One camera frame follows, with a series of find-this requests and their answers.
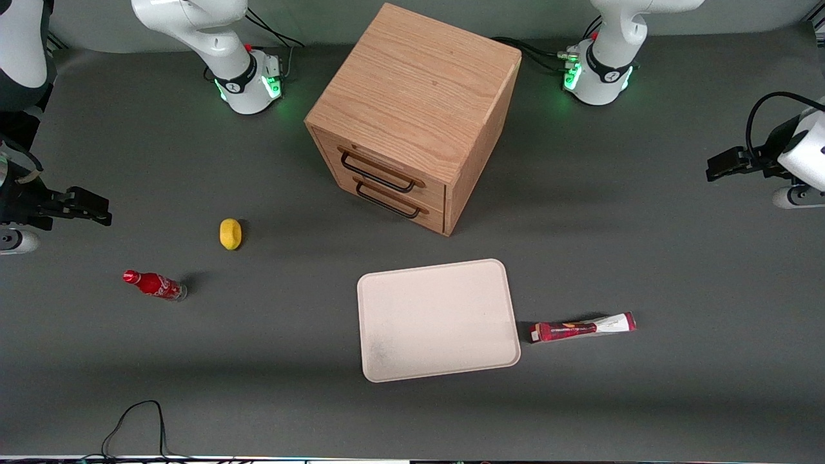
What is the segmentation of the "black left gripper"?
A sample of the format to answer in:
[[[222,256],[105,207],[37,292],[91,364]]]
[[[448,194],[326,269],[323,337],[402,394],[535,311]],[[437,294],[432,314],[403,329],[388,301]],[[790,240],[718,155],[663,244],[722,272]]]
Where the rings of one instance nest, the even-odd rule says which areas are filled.
[[[797,129],[801,123],[801,115],[790,118],[767,136],[763,150],[748,150],[743,146],[734,146],[718,155],[707,159],[705,178],[708,182],[715,182],[722,177],[738,173],[761,173],[763,177],[782,177],[782,165],[778,159],[802,140]]]

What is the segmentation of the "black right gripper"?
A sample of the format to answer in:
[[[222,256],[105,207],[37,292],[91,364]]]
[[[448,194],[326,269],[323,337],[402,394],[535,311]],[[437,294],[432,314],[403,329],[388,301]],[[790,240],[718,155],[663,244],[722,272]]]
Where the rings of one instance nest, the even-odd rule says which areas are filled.
[[[9,157],[11,152],[25,156],[34,167],[27,169],[14,162]],[[6,145],[2,149],[2,224],[51,230],[52,218],[63,218],[65,209],[73,218],[93,220],[106,227],[112,225],[108,199],[84,188],[70,187],[61,200],[62,193],[54,193],[44,184],[42,171],[39,159],[23,145]]]

